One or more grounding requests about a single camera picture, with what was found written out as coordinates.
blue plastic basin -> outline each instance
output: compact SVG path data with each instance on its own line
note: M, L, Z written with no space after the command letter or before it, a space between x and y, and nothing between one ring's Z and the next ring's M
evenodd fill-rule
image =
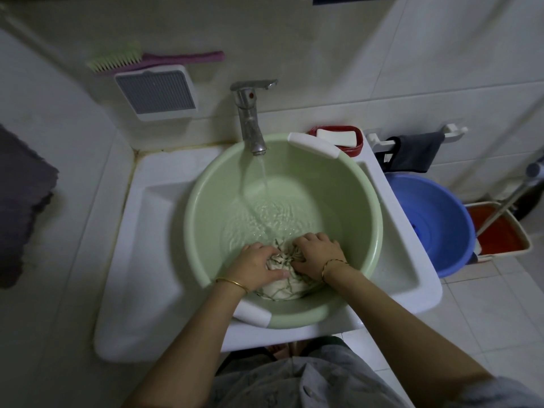
M465 266L476 234L461 201L432 180L407 173L386 176L439 277Z

red soap dish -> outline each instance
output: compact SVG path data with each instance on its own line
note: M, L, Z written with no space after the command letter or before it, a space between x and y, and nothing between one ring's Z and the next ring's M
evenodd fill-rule
M355 126L316 126L308 132L312 136L317 136L317 129L329 130L329 131L354 131L357 135L357 147L345 147L336 146L349 157L359 156L363 149L363 132Z

scrub brush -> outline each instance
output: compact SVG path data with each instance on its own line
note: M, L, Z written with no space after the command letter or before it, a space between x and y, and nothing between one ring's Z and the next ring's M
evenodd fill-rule
M143 53L140 46L131 44L127 46L125 50L96 57L87 61L85 64L96 74L114 75L120 72L142 70L155 66L209 63L223 60L225 60L225 53L222 51L202 54L157 56Z

white sink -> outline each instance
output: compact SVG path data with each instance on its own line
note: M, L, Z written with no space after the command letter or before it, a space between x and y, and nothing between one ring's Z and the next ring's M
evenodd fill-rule
M194 181L225 149L154 153L138 164L95 330L95 350L104 360L156 360L205 297L185 256L183 214ZM372 181L384 217L383 246L372 280L412 313L436 306L442 296L439 278L366 140L355 161ZM349 307L297 329L263 329L233 319L222 351L362 327Z

hanging rag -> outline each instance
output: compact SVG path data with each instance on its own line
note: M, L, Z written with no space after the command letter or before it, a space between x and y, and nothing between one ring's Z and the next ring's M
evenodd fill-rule
M0 172L0 288L10 288L22 273L24 246L59 171L0 125Z
M388 152L376 153L376 158L384 172L426 173L431 167L440 145L444 142L444 133L401 135L390 137L395 146Z

